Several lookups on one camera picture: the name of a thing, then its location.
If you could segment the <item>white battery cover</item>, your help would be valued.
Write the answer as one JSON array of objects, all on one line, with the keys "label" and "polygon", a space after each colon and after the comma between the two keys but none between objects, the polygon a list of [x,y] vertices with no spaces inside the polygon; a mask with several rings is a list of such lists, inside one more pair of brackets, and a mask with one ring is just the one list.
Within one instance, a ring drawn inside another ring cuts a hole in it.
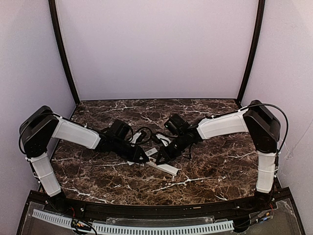
[{"label": "white battery cover", "polygon": [[[152,148],[152,149],[150,149],[150,150],[148,150],[148,151],[145,152],[145,154],[146,154],[148,157],[150,157],[150,156],[152,156],[153,154],[156,154],[156,153],[157,153],[157,149],[156,149],[156,148]],[[135,164],[135,162],[130,162],[130,161],[127,161],[127,163],[128,163],[129,165]]]}]

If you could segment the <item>white remote control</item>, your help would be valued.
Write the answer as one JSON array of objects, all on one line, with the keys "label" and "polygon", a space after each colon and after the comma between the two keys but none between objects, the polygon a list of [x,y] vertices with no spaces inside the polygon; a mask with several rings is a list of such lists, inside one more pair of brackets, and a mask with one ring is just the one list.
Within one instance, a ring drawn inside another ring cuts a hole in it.
[{"label": "white remote control", "polygon": [[179,171],[178,168],[176,167],[173,167],[171,165],[168,165],[168,164],[161,164],[161,165],[157,165],[155,162],[154,162],[154,159],[153,158],[150,158],[150,160],[146,163],[147,165],[149,166],[152,166],[156,169],[159,169],[163,172],[166,172],[168,174],[171,174],[173,176],[177,176],[177,173]]}]

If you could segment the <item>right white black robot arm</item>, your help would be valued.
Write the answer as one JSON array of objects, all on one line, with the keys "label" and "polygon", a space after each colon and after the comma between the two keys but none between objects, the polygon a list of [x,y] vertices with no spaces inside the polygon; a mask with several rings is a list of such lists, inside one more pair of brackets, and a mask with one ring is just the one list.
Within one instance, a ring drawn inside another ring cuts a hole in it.
[{"label": "right white black robot arm", "polygon": [[174,114],[165,127],[175,135],[167,146],[160,148],[156,164],[166,164],[179,157],[186,148],[203,140],[234,133],[248,133],[258,154],[258,178],[253,205],[267,207],[274,191],[274,176],[278,171],[279,154],[285,143],[280,139],[281,123],[268,109],[274,105],[252,101],[239,110],[200,119],[193,124]]}]

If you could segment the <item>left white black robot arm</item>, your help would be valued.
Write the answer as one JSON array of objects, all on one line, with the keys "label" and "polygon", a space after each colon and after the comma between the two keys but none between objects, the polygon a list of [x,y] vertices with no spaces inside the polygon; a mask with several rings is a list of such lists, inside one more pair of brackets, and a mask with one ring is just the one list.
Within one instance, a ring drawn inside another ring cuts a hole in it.
[{"label": "left white black robot arm", "polygon": [[20,126],[18,143],[47,195],[55,197],[61,196],[63,191],[47,154],[51,139],[65,140],[98,152],[113,152],[130,162],[146,163],[149,157],[141,146],[126,140],[131,130],[130,125],[117,119],[99,132],[63,118],[44,105]]}]

